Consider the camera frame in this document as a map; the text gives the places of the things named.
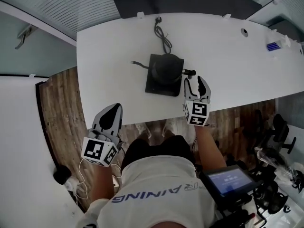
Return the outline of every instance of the black cable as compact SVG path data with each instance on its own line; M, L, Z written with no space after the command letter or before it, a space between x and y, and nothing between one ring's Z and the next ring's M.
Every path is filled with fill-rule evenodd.
M141 67L143 67L143 68L149 69L148 66L145 66L144 64L141 64L141 63L139 63L139 62L131 61L131 63L136 64L136 65L138 65L138 66L141 66Z
M195 138L195 140L194 140L194 142L193 142L193 144L192 144L192 148L191 148L192 154L193 154L193 147L194 147L194 145L195 145L195 143L196 143L196 140L197 140L197 138Z
M259 207L258 207L258 205L255 203L255 205L256 205L256 212L257 212L257 215L259 216L259 217L261 217L262 218L262 220L265 222L263 225L261 225L259 228L262 228L264 225L266 225L267 224L267 219L261 214L261 212L258 210L259 209Z
M157 24L161 23L162 18L158 17L155 19L155 26L154 26L154 33L156 34L156 36L158 38L161 39L162 41L162 48L165 54L170 54L171 53L171 48L172 48L172 44L171 42L167 39L168 34L165 36L161 27L159 27Z
M224 213L222 210L220 210L219 212L220 212L220 214L223 216L223 218L227 217L227 216L225 215L225 213Z
M123 150L123 155L124 155L123 157L125 157L125 151L124 151L123 147L122 147L122 150Z

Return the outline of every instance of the person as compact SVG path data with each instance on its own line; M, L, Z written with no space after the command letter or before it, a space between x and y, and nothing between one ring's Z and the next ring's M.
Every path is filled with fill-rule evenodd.
M92 203L77 228L207 228L215 203L196 178L194 156L185 139L174 134L168 119L161 145L150 146L151 132L137 124L140 135L121 165L122 188L114 195L111 168L94 166ZM195 126L199 157L205 170L226 167L207 127Z

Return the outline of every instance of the white cable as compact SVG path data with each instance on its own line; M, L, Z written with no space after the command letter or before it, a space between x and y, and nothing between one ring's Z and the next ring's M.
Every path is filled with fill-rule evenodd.
M118 166L118 167L119 167L119 171L121 170L121 168L120 168L120 166L119 166L118 164L115 164L115 163L114 163L114 164L110 164L110 166L112 166L112 165L116 165L116 166Z
M85 184L85 178L83 177L83 175L81 174L81 171L80 171L80 165L81 165L81 162L82 162L83 160L84 160L84 159L82 158L82 160L81 160L80 163L79 163L79 167L78 167L78 171L79 171L79 173L80 173L80 175L81 175L81 177L82 177L82 179L83 179L83 182L78 183L78 185L84 184L84 186L85 186L86 198L82 198L82 197L78 196L77 190L76 190L76 196L79 197L80 199L86 200L86 199L88 199L88 195L87 195L87 186L86 186L86 184Z

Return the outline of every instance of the blue object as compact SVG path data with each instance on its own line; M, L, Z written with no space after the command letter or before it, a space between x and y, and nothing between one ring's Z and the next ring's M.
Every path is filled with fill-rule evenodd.
M274 51L274 50L278 50L278 49L281 49L281 47L276 42L267 44L268 51Z

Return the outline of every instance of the white table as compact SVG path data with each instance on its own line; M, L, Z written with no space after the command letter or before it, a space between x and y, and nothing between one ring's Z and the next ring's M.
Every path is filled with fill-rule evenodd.
M88 128L114 103L123 106L123 124L183 116L183 87L178 97L145 93L148 70L130 64L148 66L150 54L163 54L153 32L155 17L117 19L78 32L78 80ZM161 17L172 53L210 86L212 111L304 91L304 56L295 41L268 52L266 43L282 35L251 21L189 13ZM196 78L191 84L197 93Z

